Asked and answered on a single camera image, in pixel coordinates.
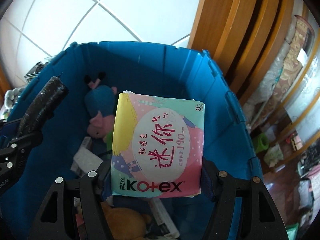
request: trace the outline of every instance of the white tile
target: white tile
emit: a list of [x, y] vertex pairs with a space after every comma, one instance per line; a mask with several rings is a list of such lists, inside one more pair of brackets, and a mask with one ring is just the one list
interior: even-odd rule
[[92, 0], [36, 0], [23, 33], [50, 55], [58, 54]]
[[2, 18], [0, 21], [0, 55], [3, 68], [8, 73], [15, 71], [16, 53], [20, 32], [17, 31], [9, 22]]
[[76, 41], [78, 44], [92, 41], [137, 41], [120, 23], [99, 5], [84, 18], [67, 47]]
[[190, 36], [187, 36], [184, 39], [182, 39], [181, 41], [178, 41], [177, 43], [175, 43], [174, 45], [176, 47], [186, 48], [188, 46], [189, 38], [190, 38]]
[[21, 87], [27, 84], [25, 79], [21, 80], [17, 75], [15, 76], [14, 81], [15, 81], [14, 87]]
[[144, 41], [172, 44], [190, 33], [199, 0], [101, 0]]
[[15, 74], [24, 80], [24, 75], [39, 61], [48, 55], [22, 36], [17, 50], [17, 66]]
[[7, 18], [19, 30], [22, 30], [23, 23], [34, 0], [13, 0], [4, 17]]
[[15, 74], [12, 70], [10, 69], [5, 69], [4, 70], [5, 75], [7, 77], [7, 80], [9, 82], [9, 84], [11, 85], [12, 88], [15, 88]]

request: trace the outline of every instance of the blue storage bin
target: blue storage bin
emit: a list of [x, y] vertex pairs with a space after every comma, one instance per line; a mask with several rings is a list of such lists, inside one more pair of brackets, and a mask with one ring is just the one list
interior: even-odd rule
[[[33, 218], [57, 177], [74, 179], [73, 155], [86, 136], [89, 114], [83, 82], [105, 71], [102, 83], [118, 91], [161, 97], [195, 99], [205, 103], [204, 156], [232, 176], [262, 178], [246, 131], [244, 115], [222, 72], [207, 51], [140, 42], [71, 44], [58, 54], [21, 95], [10, 120], [21, 118], [52, 76], [60, 76], [69, 94], [43, 127], [43, 143], [29, 156], [23, 176], [0, 199], [2, 215], [17, 239], [26, 239]], [[182, 240], [201, 239], [214, 204], [203, 194], [165, 201]], [[236, 200], [229, 239], [235, 239], [241, 199]]]

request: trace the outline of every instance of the blue plush toy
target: blue plush toy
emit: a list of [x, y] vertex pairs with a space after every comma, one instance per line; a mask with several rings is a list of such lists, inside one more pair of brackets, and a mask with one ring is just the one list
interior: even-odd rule
[[95, 82], [86, 75], [84, 81], [91, 88], [85, 95], [84, 103], [91, 116], [87, 132], [92, 138], [103, 138], [113, 131], [115, 116], [113, 109], [115, 104], [116, 87], [100, 85], [101, 80], [105, 77], [104, 72], [100, 72]]

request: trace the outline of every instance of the pink item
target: pink item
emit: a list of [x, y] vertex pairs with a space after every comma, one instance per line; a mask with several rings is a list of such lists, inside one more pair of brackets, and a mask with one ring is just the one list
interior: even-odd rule
[[112, 144], [113, 195], [201, 192], [204, 103], [120, 93]]
[[111, 87], [111, 89], [115, 95], [118, 93], [118, 89], [116, 87]]
[[101, 112], [98, 111], [98, 114], [94, 118], [90, 119], [90, 124], [88, 126], [87, 133], [92, 138], [104, 138], [109, 132], [113, 130], [114, 125], [114, 115], [111, 114], [102, 117]]
[[100, 82], [101, 82], [101, 80], [99, 78], [97, 78], [97, 80], [94, 83], [93, 83], [93, 81], [90, 81], [88, 83], [88, 87], [91, 89], [95, 89], [100, 84]]

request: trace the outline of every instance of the clutter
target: clutter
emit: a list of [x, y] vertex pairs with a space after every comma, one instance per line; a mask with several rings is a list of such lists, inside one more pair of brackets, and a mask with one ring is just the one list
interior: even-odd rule
[[24, 78], [29, 84], [34, 78], [36, 78], [39, 73], [49, 64], [49, 62], [54, 58], [53, 57], [47, 57], [44, 59], [44, 62], [38, 62], [36, 63], [27, 74], [25, 74]]
[[152, 220], [149, 215], [139, 214], [129, 208], [111, 208], [106, 202], [101, 206], [114, 239], [145, 239], [147, 224]]
[[24, 87], [8, 90], [4, 95], [4, 107], [8, 110], [11, 110], [18, 101], [18, 98], [23, 90]]
[[296, 131], [293, 132], [293, 133], [291, 133], [291, 134], [289, 134], [289, 136], [285, 139], [285, 142], [289, 144], [290, 141], [291, 141], [291, 139], [292, 139], [296, 134], [297, 134]]
[[203, 142], [204, 103], [120, 93], [112, 145], [112, 194], [199, 194]]
[[308, 47], [310, 42], [312, 42], [311, 38], [306, 39], [306, 37], [311, 33], [314, 35], [314, 31], [311, 30], [310, 24], [302, 17], [296, 17], [297, 24], [294, 38], [290, 44], [289, 52], [284, 58], [283, 67], [281, 66], [282, 72], [279, 75], [279, 78], [277, 78], [270, 98], [264, 103], [263, 109], [259, 110], [259, 117], [255, 118], [256, 121], [251, 123], [253, 130], [265, 122], [266, 118], [268, 118], [268, 116], [276, 109], [282, 99], [285, 98], [285, 95], [292, 87], [300, 70], [303, 68], [302, 63], [298, 60], [298, 56], [301, 49]]
[[169, 239], [178, 238], [180, 236], [180, 233], [173, 223], [164, 205], [162, 204], [161, 200], [159, 198], [151, 198], [148, 203], [153, 217], [155, 218], [157, 225], [161, 228], [161, 232], [163, 233], [163, 235]]
[[117, 88], [99, 85], [105, 75], [100, 72], [95, 82], [88, 75], [84, 77], [85, 83], [91, 88], [84, 97], [84, 103], [91, 116], [87, 132], [92, 138], [105, 138], [113, 131], [115, 123], [113, 109]]
[[283, 69], [283, 62], [289, 50], [290, 44], [284, 41], [276, 58], [274, 59], [273, 63], [270, 65], [269, 70], [263, 77], [263, 80], [260, 82], [258, 88], [252, 93], [252, 95], [248, 99], [248, 104], [256, 105], [269, 100], [276, 83], [279, 81], [279, 77]]
[[270, 126], [267, 130], [264, 131], [264, 134], [267, 136], [269, 142], [276, 140], [277, 126]]
[[[76, 153], [81, 138], [85, 136], [85, 131], [81, 129], [82, 124], [84, 123], [85, 130], [89, 124], [89, 115], [83, 102], [89, 88], [77, 79], [89, 72], [95, 80], [96, 77], [91, 73], [107, 71], [110, 73], [110, 86], [115, 85], [119, 90], [130, 88], [132, 91], [145, 94], [203, 99], [207, 103], [207, 158], [222, 165], [228, 174], [235, 174], [242, 179], [251, 179], [253, 175], [262, 177], [259, 165], [251, 165], [256, 158], [244, 130], [240, 107], [207, 51], [175, 49], [170, 45], [146, 42], [90, 42], [79, 45], [73, 43], [46, 68], [40, 72], [39, 81], [29, 86], [28, 96], [26, 94], [25, 98], [19, 100], [12, 118], [22, 116], [21, 113], [52, 73], [61, 74], [61, 78], [70, 89], [70, 94], [55, 111], [56, 118], [44, 126], [45, 140], [42, 145], [33, 149], [23, 179], [0, 199], [2, 217], [5, 221], [11, 221], [10, 228], [15, 232], [16, 239], [28, 238], [32, 214], [36, 214], [46, 190], [54, 180], [58, 176], [66, 180], [72, 176], [69, 171], [72, 162], [66, 167], [63, 160], [68, 162], [68, 156]], [[172, 214], [177, 228], [181, 229], [181, 239], [201, 239], [214, 203], [200, 195], [194, 198], [172, 199], [171, 206], [172, 210], [166, 208], [169, 214]], [[230, 226], [232, 236], [237, 233], [236, 222], [239, 220], [240, 212], [241, 201], [237, 199], [233, 223]], [[46, 224], [50, 228], [57, 225]], [[64, 232], [63, 226], [58, 229]]]
[[79, 177], [84, 176], [89, 171], [96, 171], [102, 160], [93, 154], [89, 149], [92, 146], [92, 139], [86, 136], [77, 153], [73, 156], [73, 163], [71, 165], [71, 170], [77, 174]]
[[10, 116], [10, 110], [6, 109], [3, 105], [0, 109], [0, 119], [1, 120], [7, 120]]
[[302, 145], [302, 141], [299, 135], [296, 135], [290, 139], [292, 147], [295, 151], [298, 151], [299, 149], [301, 149], [303, 147]]
[[268, 149], [266, 155], [263, 157], [263, 160], [270, 168], [274, 167], [279, 160], [283, 160], [283, 153], [278, 143]]

